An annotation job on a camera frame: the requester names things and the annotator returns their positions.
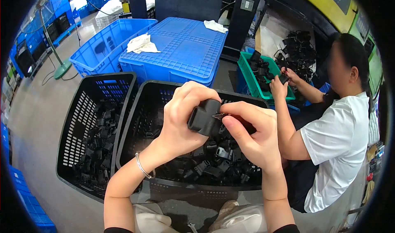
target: concrete floor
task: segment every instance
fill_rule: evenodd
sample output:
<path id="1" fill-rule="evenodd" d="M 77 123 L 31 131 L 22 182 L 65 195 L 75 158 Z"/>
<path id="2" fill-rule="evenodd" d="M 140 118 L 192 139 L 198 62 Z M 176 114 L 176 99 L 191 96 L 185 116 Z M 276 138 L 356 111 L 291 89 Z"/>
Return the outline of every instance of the concrete floor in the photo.
<path id="1" fill-rule="evenodd" d="M 81 44 L 98 31 L 95 15 L 82 20 L 82 27 L 78 29 Z M 77 49 L 78 38 L 76 32 L 73 32 L 57 47 L 57 52 L 63 60 Z M 51 59 L 57 66 L 53 54 Z M 8 124 L 13 134 L 13 166 L 23 172 L 32 194 L 55 223 L 58 232 L 103 232 L 103 204 L 72 189 L 56 175 L 58 143 L 63 122 L 81 77 L 77 76 L 69 81 L 56 81 L 51 78 L 42 86 L 44 77 L 52 70 L 53 65 L 47 59 L 34 80 L 24 79 L 14 96 Z M 234 76 L 235 70 L 235 64 L 220 61 L 214 88 L 232 90 L 229 77 Z M 71 78 L 75 74 L 76 70 L 72 67 L 64 78 Z M 337 232 L 340 225 L 344 224 L 346 212 L 360 205 L 366 173 L 366 168 L 363 167 L 348 190 L 327 209 L 313 214 L 293 211 L 300 231 Z M 150 188 L 148 182 L 144 182 L 143 191 L 139 195 L 133 195 L 132 201 L 142 203 L 153 196 L 153 191 L 155 189 Z M 236 192 L 229 196 L 237 198 L 240 205 L 262 203 L 261 191 Z M 214 209 L 206 209 L 207 207 L 196 207 L 194 203 L 187 201 L 164 197 L 160 206 L 165 214 L 171 216 L 174 223 L 183 218 L 196 224 L 196 228 L 204 232 L 208 223 L 215 219 L 222 202 Z"/>

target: electrical outlet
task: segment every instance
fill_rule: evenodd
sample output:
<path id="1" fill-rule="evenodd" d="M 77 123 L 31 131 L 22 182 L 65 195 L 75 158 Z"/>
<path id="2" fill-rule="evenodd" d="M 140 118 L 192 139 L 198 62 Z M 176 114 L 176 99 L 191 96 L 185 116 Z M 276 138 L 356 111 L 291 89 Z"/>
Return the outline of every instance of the electrical outlet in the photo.
<path id="1" fill-rule="evenodd" d="M 241 9 L 252 12 L 253 7 L 254 7 L 253 0 L 241 0 L 241 6 L 240 6 Z"/>

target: dark blue pillar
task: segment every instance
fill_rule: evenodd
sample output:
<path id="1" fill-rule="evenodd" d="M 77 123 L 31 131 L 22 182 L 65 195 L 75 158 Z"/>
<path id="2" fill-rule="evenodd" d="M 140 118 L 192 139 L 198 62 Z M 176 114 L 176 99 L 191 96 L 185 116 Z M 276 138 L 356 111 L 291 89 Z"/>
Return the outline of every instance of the dark blue pillar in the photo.
<path id="1" fill-rule="evenodd" d="M 130 12 L 133 18 L 136 19 L 148 18 L 145 0 L 128 0 L 128 1 L 129 1 Z"/>

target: woman's left hand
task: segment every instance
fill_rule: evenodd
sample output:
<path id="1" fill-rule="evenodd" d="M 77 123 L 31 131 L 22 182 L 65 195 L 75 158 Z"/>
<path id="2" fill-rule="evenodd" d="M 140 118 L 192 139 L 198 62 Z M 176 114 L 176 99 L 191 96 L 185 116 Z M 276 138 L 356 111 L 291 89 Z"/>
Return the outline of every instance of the woman's left hand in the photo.
<path id="1" fill-rule="evenodd" d="M 200 133 L 188 129 L 188 119 L 200 101 L 215 99 L 221 102 L 218 93 L 197 82 L 186 82 L 175 90 L 173 98 L 164 107 L 163 128 L 155 140 L 157 147 L 165 150 L 163 155 L 168 161 L 202 146 L 208 139 Z"/>
<path id="2" fill-rule="evenodd" d="M 278 75 L 274 77 L 269 85 L 274 101 L 285 99 L 287 97 L 288 82 L 282 84 Z"/>

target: black sleeve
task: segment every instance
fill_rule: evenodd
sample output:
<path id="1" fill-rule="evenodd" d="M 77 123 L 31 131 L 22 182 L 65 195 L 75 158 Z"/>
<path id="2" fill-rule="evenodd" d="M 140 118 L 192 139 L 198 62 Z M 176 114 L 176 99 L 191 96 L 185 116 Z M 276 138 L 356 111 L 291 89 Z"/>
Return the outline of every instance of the black sleeve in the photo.
<path id="1" fill-rule="evenodd" d="M 133 232 L 122 228 L 111 227 L 111 228 L 106 228 L 104 230 L 104 233 L 133 233 Z"/>
<path id="2" fill-rule="evenodd" d="M 273 233 L 300 233 L 300 232 L 296 225 L 289 224 L 286 226 L 282 226 L 280 229 L 274 231 Z"/>

